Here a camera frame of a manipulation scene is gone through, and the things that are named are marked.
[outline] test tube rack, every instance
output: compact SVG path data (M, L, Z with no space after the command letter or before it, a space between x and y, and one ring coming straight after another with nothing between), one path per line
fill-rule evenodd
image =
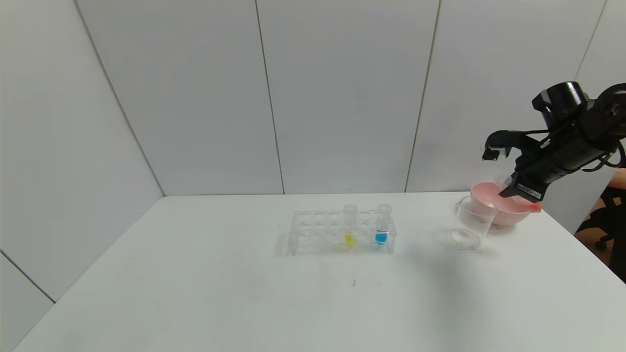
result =
M356 231L346 237L346 227L341 210L298 210L288 241L288 253L381 253L392 254L396 239L396 226L390 219L387 241L378 243L376 237L376 210L358 213Z

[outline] blue liquid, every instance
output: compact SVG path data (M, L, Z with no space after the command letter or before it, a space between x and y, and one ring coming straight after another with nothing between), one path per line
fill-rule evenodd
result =
M378 232L377 231L376 232L376 236L375 236L376 242L378 242L378 243L385 243L385 242L387 242L387 234L388 234L388 232Z

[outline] test tube with yellow liquid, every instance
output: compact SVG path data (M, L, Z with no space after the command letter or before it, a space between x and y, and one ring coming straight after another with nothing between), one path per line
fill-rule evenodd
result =
M354 204L348 204L344 207L344 229L347 244L356 243L356 220L357 208Z

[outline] pink bowl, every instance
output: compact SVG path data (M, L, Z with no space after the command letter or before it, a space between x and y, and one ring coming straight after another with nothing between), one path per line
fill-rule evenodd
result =
M503 198L498 195L502 189L494 182L479 182L471 188L472 208L480 209L489 204L498 209L493 219L494 225L513 225L524 220L530 214L530 208L514 198Z

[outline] wall seam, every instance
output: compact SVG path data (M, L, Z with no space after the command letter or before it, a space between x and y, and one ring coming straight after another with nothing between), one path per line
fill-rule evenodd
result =
M418 139L419 121L421 120L421 117L422 117L422 109L424 108L424 97L426 96L426 84L428 83L428 76L430 74L430 64L433 61L434 39L437 34L437 26L439 25L439 12L441 10L441 1L442 0L439 0L439 4L437 5L437 15L434 20L433 40L431 41L430 54L428 54L428 64L426 65L426 76L424 77L424 88L422 89L422 99L419 102L418 122L415 125L415 137L413 137L413 146L411 147L411 158L409 159L409 170L406 173L406 183L404 184L404 193L406 193L406 189L409 187L409 177L411 175L411 166L413 166L413 154L415 154L415 142Z
M265 68L265 81L267 82L267 96L270 100L270 112L272 113L272 125L274 127L274 141L276 143L276 156L278 156L278 170L280 172L280 184L282 193L285 194L285 180L282 176L282 165L280 164L280 150L278 148L278 134L276 132L276 120L274 119L274 104L272 103L272 92L270 91L270 77L267 74L267 62L265 60L265 46L263 45L263 34L261 33L261 18L259 16L259 4L254 0L254 6L257 10L257 24L259 25L259 39L261 40L261 53L263 54L263 67Z
M608 0L604 0L604 4L602 5L602 10L600 10L600 15L598 16L598 21L595 23L595 27L593 27L593 33L591 34L591 38L589 39L589 43L587 43L587 48L585 48L585 53L583 54L583 59L580 60L580 65L578 66L578 69L576 70L576 75L574 75L574 80L578 79L578 74L580 73L580 69L583 66L583 63L585 62L585 58L587 57L587 52L589 51L589 47L591 46L591 42L593 41L593 37L595 36L595 32L598 29L598 25L600 24L600 20L602 19L602 14L604 13L604 9L605 7L607 7L607 1Z
M31 277L28 276L28 274L26 274L26 272L24 272L22 268L20 268L19 265L15 263L4 250L0 249L0 254L2 254L6 258L6 260L9 261L28 281L30 281L30 283L33 284L34 287L36 287L41 293L43 293L46 298L48 298L52 303L56 304L56 301L52 299L52 297L48 293L46 293L46 291L44 291L41 286L37 285L37 283L33 279L31 279Z
M115 101L117 102L118 107L120 108L122 116L124 117L124 121L126 122L126 125L128 126L128 129L129 129L131 135L133 136L133 139L135 140L135 143L137 144L137 147L139 148L139 151L141 152L141 156L146 161L146 164L148 165L148 169L150 169L150 173L152 173L152 177L154 178L154 180L156 182L156 185L158 186L159 190L161 191L161 196L164 197L165 196L165 192L163 191L163 187L161 187L161 183L158 181L157 175L155 174L155 171L152 168L152 165L150 165L150 161L148 161L148 157L146 156L146 153L143 151L143 148L141 147L141 144L139 143L139 139L137 139L137 135L135 134L135 131L133 130L133 127L130 125L130 122L128 121L128 117L126 116L126 112L124 111L124 108L121 105L120 99L118 98L118 95L115 92L115 89L113 88L113 84L111 83L111 79L109 78L109 74L106 72L105 65L102 62L102 58L100 57L100 54L98 52L98 48L96 48L96 43L93 41L93 37L91 36L91 32L89 32L89 27L87 27L87 22L85 21L85 17L83 16L83 12L81 11L80 6L78 6L78 0L74 0L74 5L76 6L76 10L78 11L78 15L80 16L80 20L83 22L83 27L85 28L85 32L87 32L87 37L89 37L89 42L91 43L91 48L93 49L93 52L96 54L96 58L98 58L98 63L100 64L100 68L102 69L102 72L105 74L105 78L106 78L107 83L109 84L109 88L111 88L111 92L113 92L113 96L115 97Z

